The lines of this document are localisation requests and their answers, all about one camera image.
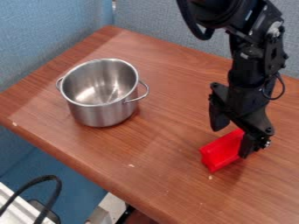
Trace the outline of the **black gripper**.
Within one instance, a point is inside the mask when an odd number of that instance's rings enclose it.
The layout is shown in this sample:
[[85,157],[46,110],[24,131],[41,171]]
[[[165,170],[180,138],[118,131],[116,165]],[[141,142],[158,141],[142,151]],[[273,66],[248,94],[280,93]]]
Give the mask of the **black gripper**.
[[213,131],[223,130],[229,123],[243,129],[237,155],[247,158],[253,152],[271,145],[275,128],[267,117],[268,99],[257,88],[209,84],[209,126]]

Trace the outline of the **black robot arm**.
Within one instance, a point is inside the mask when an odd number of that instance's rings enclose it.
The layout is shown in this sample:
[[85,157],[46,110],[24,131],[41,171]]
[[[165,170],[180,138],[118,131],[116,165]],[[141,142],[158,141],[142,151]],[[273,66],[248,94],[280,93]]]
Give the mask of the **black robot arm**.
[[284,51],[283,13],[269,0],[176,0],[192,35],[211,39],[215,31],[228,34],[232,66],[228,83],[209,84],[209,126],[215,131],[231,123],[244,131],[237,155],[245,158],[271,144],[275,128],[267,117],[267,104],[281,84]]

